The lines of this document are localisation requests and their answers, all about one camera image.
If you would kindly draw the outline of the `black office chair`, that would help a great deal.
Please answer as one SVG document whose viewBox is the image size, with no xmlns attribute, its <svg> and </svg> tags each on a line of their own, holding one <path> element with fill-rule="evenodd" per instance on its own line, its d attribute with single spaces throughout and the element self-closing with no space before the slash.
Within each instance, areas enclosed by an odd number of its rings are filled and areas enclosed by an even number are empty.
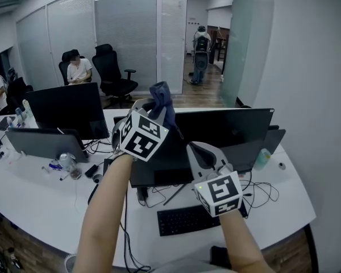
<svg viewBox="0 0 341 273">
<path fill-rule="evenodd" d="M 69 85 L 67 81 L 67 68 L 70 63 L 69 56 L 70 56 L 70 51 L 64 52 L 61 58 L 61 62 L 59 63 L 59 69 L 64 80 L 64 85 Z"/>
<path fill-rule="evenodd" d="M 136 73 L 135 69 L 125 69 L 127 78 L 123 78 L 118 65 L 117 52 L 110 44 L 102 44 L 95 47 L 95 56 L 92 58 L 100 79 L 100 89 L 110 97 L 110 106 L 123 103 L 134 103 L 131 97 L 138 83 L 131 80 L 131 75 Z"/>
<path fill-rule="evenodd" d="M 27 85 L 22 77 L 10 83 L 7 88 L 7 107 L 9 108 L 9 114 L 15 114 L 15 110 L 18 107 L 23 111 L 22 101 L 25 99 L 26 93 L 32 92 L 33 90 L 33 87 Z"/>
</svg>

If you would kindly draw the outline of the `black power adapter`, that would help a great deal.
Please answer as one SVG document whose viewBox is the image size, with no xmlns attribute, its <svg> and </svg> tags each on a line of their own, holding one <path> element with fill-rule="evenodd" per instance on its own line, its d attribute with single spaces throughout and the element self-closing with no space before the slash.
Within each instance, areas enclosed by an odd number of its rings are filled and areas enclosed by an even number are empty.
<svg viewBox="0 0 341 273">
<path fill-rule="evenodd" d="M 98 170 L 98 165 L 94 164 L 85 172 L 85 176 L 88 179 L 91 179 L 94 176 L 94 174 L 97 172 L 97 170 Z"/>
</svg>

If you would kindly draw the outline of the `black computer monitor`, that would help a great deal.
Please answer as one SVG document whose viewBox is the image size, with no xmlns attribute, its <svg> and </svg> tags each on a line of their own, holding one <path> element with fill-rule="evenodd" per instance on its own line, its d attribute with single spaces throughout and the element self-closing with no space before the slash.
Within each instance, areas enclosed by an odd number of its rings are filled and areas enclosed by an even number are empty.
<svg viewBox="0 0 341 273">
<path fill-rule="evenodd" d="M 28 92 L 25 95 L 42 129 L 73 129 L 83 140 L 105 139 L 109 131 L 94 82 Z"/>
</svg>

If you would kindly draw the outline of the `large curved black monitor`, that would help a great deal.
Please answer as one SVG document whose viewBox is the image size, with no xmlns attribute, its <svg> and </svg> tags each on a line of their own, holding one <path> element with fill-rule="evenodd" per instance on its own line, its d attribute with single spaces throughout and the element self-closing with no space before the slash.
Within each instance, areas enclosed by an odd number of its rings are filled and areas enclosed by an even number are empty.
<svg viewBox="0 0 341 273">
<path fill-rule="evenodd" d="M 169 130 L 164 143 L 144 162 L 132 166 L 134 188 L 190 183 L 193 180 L 186 146 L 203 142 L 222 150 L 238 172 L 252 169 L 273 116 L 272 109 L 230 109 L 177 113 L 165 122 Z"/>
</svg>

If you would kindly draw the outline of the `person's left forearm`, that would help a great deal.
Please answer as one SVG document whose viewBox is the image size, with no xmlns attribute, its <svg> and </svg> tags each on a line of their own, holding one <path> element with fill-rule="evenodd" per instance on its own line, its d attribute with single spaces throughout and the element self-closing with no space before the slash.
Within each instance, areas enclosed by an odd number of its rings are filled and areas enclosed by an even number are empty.
<svg viewBox="0 0 341 273">
<path fill-rule="evenodd" d="M 111 273 L 133 157 L 109 166 L 86 210 L 73 273 Z"/>
</svg>

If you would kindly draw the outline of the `grey round device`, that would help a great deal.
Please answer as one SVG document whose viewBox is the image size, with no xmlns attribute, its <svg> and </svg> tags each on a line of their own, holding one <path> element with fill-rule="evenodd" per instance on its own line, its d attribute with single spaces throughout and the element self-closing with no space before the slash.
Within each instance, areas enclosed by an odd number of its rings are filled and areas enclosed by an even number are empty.
<svg viewBox="0 0 341 273">
<path fill-rule="evenodd" d="M 209 56 L 207 52 L 197 51 L 194 54 L 194 69 L 204 72 L 207 69 Z"/>
</svg>

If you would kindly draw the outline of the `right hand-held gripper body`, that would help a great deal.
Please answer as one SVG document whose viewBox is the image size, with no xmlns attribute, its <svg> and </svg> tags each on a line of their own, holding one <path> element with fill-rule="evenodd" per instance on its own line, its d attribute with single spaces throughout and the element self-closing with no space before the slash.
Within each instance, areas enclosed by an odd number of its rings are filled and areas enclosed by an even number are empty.
<svg viewBox="0 0 341 273">
<path fill-rule="evenodd" d="M 197 200 L 211 217 L 240 209 L 243 191 L 238 172 L 231 164 L 225 164 L 217 171 L 193 181 Z"/>
</svg>

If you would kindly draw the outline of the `clear plastic bottle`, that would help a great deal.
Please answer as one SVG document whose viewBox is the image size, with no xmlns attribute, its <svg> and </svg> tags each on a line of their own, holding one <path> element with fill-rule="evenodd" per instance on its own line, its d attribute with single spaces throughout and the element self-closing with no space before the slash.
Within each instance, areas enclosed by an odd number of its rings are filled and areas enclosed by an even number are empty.
<svg viewBox="0 0 341 273">
<path fill-rule="evenodd" d="M 66 171 L 71 171 L 72 168 L 76 166 L 75 157 L 70 153 L 62 153 L 58 161 Z"/>
</svg>

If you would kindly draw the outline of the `white desk fan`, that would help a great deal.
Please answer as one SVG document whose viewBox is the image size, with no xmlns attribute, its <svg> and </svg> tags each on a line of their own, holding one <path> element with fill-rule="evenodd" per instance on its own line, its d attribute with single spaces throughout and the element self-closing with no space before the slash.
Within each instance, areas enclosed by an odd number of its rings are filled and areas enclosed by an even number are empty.
<svg viewBox="0 0 341 273">
<path fill-rule="evenodd" d="M 67 255 L 66 258 L 64 259 L 64 267 L 65 267 L 65 271 L 66 273 L 72 273 L 73 272 L 73 268 L 76 262 L 76 254 L 70 254 Z"/>
</svg>

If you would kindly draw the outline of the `black keyboard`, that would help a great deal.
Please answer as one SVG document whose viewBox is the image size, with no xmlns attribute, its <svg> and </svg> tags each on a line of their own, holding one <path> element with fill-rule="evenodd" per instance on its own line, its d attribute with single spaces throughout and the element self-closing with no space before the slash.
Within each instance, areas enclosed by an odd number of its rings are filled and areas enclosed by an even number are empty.
<svg viewBox="0 0 341 273">
<path fill-rule="evenodd" d="M 212 218 L 202 205 L 157 212 L 161 237 L 192 233 L 220 226 L 219 217 Z"/>
</svg>

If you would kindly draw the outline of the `person's right forearm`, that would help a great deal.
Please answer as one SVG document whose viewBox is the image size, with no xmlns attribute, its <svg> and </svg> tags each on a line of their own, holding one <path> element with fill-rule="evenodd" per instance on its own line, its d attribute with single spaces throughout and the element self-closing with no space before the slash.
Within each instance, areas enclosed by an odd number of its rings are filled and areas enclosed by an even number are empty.
<svg viewBox="0 0 341 273">
<path fill-rule="evenodd" d="M 237 273 L 275 273 L 265 261 L 240 212 L 235 209 L 219 216 L 228 257 Z"/>
</svg>

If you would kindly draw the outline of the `glass wall with white blinds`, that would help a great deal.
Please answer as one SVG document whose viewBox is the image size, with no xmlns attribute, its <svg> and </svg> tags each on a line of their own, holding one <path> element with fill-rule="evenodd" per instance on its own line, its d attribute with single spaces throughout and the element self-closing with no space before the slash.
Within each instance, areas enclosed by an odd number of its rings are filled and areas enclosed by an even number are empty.
<svg viewBox="0 0 341 273">
<path fill-rule="evenodd" d="M 77 49 L 91 59 L 109 44 L 122 77 L 134 69 L 136 92 L 165 81 L 182 92 L 186 0 L 23 0 L 14 12 L 19 61 L 35 89 L 64 85 L 59 62 Z"/>
</svg>

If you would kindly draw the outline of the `brown wooden furniture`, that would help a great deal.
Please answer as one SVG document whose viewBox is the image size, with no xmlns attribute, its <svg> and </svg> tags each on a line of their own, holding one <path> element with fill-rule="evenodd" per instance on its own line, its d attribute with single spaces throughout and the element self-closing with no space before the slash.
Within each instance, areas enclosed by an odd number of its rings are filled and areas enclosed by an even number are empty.
<svg viewBox="0 0 341 273">
<path fill-rule="evenodd" d="M 228 28 L 208 26 L 207 33 L 211 37 L 209 63 L 214 64 L 215 61 L 223 61 L 230 30 Z"/>
</svg>

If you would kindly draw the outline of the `blue cloth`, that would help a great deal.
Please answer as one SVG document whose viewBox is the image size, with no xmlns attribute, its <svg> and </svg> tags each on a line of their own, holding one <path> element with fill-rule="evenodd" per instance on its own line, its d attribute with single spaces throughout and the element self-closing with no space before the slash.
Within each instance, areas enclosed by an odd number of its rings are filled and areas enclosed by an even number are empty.
<svg viewBox="0 0 341 273">
<path fill-rule="evenodd" d="M 168 129 L 174 128 L 181 139 L 184 139 L 182 132 L 176 124 L 176 113 L 173 108 L 172 96 L 167 82 L 162 81 L 154 84 L 149 88 L 150 94 L 153 97 L 155 106 L 148 114 L 148 118 L 156 120 L 165 108 L 165 116 L 162 125 Z"/>
</svg>

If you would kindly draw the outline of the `pale green bottle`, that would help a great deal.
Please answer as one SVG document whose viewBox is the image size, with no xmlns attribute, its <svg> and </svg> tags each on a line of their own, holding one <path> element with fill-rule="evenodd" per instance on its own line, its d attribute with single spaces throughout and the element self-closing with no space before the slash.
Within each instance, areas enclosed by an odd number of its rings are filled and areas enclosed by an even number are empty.
<svg viewBox="0 0 341 273">
<path fill-rule="evenodd" d="M 253 168 L 255 170 L 262 170 L 267 165 L 270 158 L 271 158 L 271 153 L 266 148 L 261 149 L 256 158 Z"/>
</svg>

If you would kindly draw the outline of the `person's grey shirt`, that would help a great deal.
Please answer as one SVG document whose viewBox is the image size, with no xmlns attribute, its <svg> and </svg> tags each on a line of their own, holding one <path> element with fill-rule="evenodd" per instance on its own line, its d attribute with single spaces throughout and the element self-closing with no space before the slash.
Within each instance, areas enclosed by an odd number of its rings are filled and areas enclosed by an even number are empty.
<svg viewBox="0 0 341 273">
<path fill-rule="evenodd" d="M 158 266 L 150 273 L 235 273 L 233 270 L 209 264 L 207 262 L 184 258 Z"/>
</svg>

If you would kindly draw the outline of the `frosted glass panel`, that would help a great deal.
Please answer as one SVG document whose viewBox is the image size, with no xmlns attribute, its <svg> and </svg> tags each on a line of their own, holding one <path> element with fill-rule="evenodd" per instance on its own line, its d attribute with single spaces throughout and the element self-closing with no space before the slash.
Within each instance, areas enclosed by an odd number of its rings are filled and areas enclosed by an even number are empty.
<svg viewBox="0 0 341 273">
<path fill-rule="evenodd" d="M 222 100 L 234 107 L 243 78 L 251 30 L 253 0 L 233 0 L 230 35 L 224 61 Z"/>
</svg>

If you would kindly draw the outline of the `silver wristwatch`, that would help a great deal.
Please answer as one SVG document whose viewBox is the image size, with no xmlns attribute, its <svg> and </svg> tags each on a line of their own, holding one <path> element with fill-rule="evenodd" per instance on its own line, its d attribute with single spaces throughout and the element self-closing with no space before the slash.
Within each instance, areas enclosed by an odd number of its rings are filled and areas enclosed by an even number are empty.
<svg viewBox="0 0 341 273">
<path fill-rule="evenodd" d="M 131 155 L 131 154 L 125 152 L 125 151 L 122 151 L 122 150 L 119 149 L 119 148 L 117 148 L 117 149 L 113 152 L 113 154 L 112 154 L 112 156 L 110 157 L 110 159 L 111 159 L 111 160 L 115 160 L 115 159 L 117 159 L 118 157 L 123 156 L 123 155 L 127 155 L 127 156 L 132 157 L 132 161 L 133 161 L 133 162 L 134 162 L 134 161 L 137 161 L 137 158 L 136 158 L 136 157 L 134 157 L 133 155 Z"/>
</svg>

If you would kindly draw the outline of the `black rectangular pad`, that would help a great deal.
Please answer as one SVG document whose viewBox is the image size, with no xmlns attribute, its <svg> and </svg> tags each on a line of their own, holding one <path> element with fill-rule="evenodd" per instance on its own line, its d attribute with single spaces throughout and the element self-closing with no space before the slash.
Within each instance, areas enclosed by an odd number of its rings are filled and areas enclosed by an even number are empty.
<svg viewBox="0 0 341 273">
<path fill-rule="evenodd" d="M 212 246 L 210 249 L 210 264 L 231 270 L 232 265 L 227 249 L 225 247 Z"/>
</svg>

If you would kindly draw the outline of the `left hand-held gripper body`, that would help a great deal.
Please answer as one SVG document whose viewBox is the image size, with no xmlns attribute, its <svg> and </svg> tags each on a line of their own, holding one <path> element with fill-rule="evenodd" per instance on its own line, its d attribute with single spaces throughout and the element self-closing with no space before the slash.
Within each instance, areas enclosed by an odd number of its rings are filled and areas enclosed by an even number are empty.
<svg viewBox="0 0 341 273">
<path fill-rule="evenodd" d="M 145 110 L 132 110 L 126 117 L 117 122 L 112 131 L 113 150 L 124 153 L 142 161 L 149 161 L 165 141 L 169 130 L 148 118 Z"/>
</svg>

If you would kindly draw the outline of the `grey laptop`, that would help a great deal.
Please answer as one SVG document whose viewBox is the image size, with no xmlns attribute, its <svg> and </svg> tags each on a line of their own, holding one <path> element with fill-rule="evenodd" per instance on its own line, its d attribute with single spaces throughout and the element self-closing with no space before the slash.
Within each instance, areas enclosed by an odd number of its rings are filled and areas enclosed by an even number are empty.
<svg viewBox="0 0 341 273">
<path fill-rule="evenodd" d="M 76 130 L 9 128 L 6 136 L 18 153 L 48 159 L 70 153 L 76 162 L 88 162 L 88 153 Z"/>
</svg>

